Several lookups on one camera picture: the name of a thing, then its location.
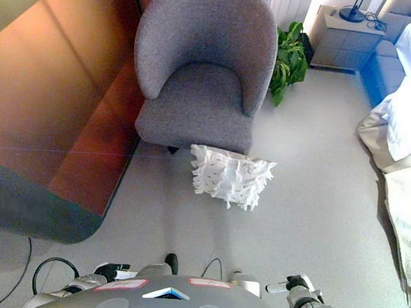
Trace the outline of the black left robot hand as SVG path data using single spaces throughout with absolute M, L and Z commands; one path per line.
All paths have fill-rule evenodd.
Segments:
M 118 271 L 127 271 L 130 269 L 130 264 L 128 263 L 101 263 L 94 270 L 94 275 L 102 275 L 107 280 L 107 282 L 113 282 L 118 276 Z

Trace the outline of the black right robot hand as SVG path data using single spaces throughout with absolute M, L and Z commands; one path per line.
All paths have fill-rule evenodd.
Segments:
M 307 288 L 310 292 L 314 292 L 315 288 L 311 283 L 311 280 L 307 275 L 291 275 L 286 278 L 286 281 L 279 283 L 272 283 L 265 286 L 266 293 L 282 293 L 285 291 L 290 291 L 296 286 L 303 286 Z

